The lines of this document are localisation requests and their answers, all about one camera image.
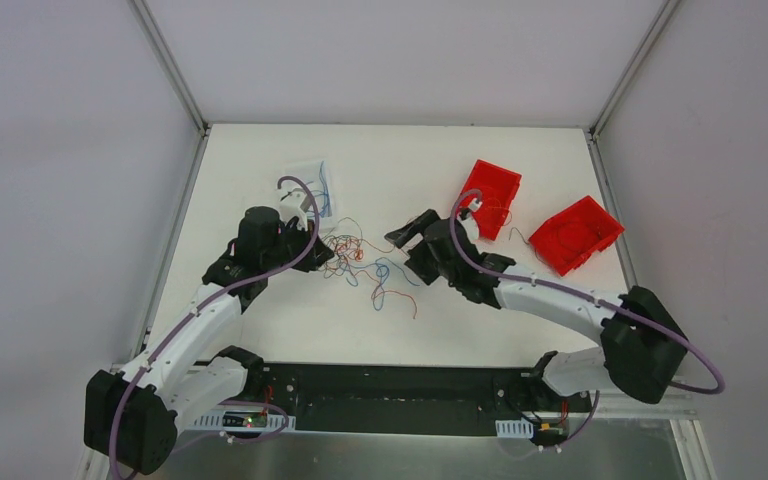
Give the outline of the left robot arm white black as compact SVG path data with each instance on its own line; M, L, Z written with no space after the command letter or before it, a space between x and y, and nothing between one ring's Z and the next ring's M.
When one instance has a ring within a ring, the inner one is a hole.
M319 237L314 207L249 208L236 238L206 269L164 337L117 372L100 370L85 390L85 445L107 456L114 479L156 471L181 431L226 399L257 402L265 378L259 357L237 347L197 374L188 371L211 342L251 306L269 278L289 269L318 269L332 252Z

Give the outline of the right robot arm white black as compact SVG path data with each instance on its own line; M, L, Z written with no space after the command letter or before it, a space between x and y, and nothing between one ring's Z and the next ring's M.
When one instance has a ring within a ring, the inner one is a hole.
M385 239L397 248L416 242L405 265L427 285L443 278L470 302L535 315L593 341L584 350L540 358L527 384L536 407L550 410L566 397L606 387L645 404L662 400L687 349L653 292L639 286L624 294L581 291L540 279L510 257L479 251L477 233L467 210L442 218L429 209Z

